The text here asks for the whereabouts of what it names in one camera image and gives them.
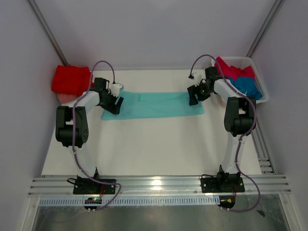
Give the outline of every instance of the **pile of cloth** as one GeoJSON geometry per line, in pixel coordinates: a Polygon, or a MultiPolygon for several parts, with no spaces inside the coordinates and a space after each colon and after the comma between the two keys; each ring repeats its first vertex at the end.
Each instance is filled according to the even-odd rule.
{"type": "Polygon", "coordinates": [[[235,86],[237,90],[247,96],[253,96],[256,100],[259,100],[262,97],[261,92],[259,92],[256,86],[255,73],[251,66],[242,70],[235,66],[228,66],[220,57],[216,60],[219,63],[224,76],[230,80],[231,84],[235,86]]]}
{"type": "Polygon", "coordinates": [[[88,88],[91,72],[88,67],[61,66],[54,74],[51,90],[60,103],[68,103],[81,96],[88,88]]]}

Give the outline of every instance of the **laundry basket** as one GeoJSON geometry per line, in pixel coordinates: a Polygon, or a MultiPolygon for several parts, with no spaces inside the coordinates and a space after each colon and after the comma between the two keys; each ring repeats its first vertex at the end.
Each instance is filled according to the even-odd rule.
{"type": "Polygon", "coordinates": [[[264,103],[269,100],[269,94],[265,88],[264,82],[262,81],[261,76],[256,68],[256,65],[254,64],[254,61],[252,61],[251,58],[248,58],[248,57],[221,57],[221,58],[223,61],[225,61],[225,63],[228,66],[235,66],[240,69],[244,69],[248,66],[251,66],[255,73],[256,86],[259,92],[261,92],[262,94],[262,97],[259,100],[257,100],[257,103],[264,103]]]}

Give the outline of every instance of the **red towel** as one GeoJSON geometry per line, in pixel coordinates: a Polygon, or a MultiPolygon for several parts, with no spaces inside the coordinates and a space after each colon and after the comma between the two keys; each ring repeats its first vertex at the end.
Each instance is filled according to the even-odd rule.
{"type": "Polygon", "coordinates": [[[80,96],[88,88],[90,74],[88,67],[59,65],[52,80],[51,90],[60,94],[80,96]]]}
{"type": "Polygon", "coordinates": [[[234,81],[238,77],[249,77],[255,79],[255,73],[251,66],[246,67],[245,69],[240,69],[235,66],[229,67],[225,61],[222,60],[222,58],[218,57],[217,62],[220,64],[220,67],[222,69],[223,74],[226,77],[231,77],[234,81]]]}

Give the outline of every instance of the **gray floor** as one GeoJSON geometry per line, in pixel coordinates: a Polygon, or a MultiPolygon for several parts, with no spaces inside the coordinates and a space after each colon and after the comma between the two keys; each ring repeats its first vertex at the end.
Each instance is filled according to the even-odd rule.
{"type": "MultiPolygon", "coordinates": [[[[257,196],[238,195],[234,208],[249,208],[256,200],[257,196]]],[[[82,207],[40,207],[33,231],[290,230],[278,195],[263,195],[258,208],[247,213],[226,212],[217,205],[114,207],[90,214],[82,211],[82,207]]]]}

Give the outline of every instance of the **blue cloth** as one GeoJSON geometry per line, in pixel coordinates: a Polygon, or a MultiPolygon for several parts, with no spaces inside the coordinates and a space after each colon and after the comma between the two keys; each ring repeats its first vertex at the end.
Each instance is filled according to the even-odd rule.
{"type": "Polygon", "coordinates": [[[262,94],[256,87],[255,80],[249,77],[238,77],[235,81],[229,78],[231,84],[237,88],[241,93],[247,96],[253,96],[256,100],[262,97],[262,94]]]}
{"type": "Polygon", "coordinates": [[[204,113],[202,104],[189,106],[187,92],[133,93],[121,91],[120,114],[103,111],[102,120],[193,116],[204,113]]]}

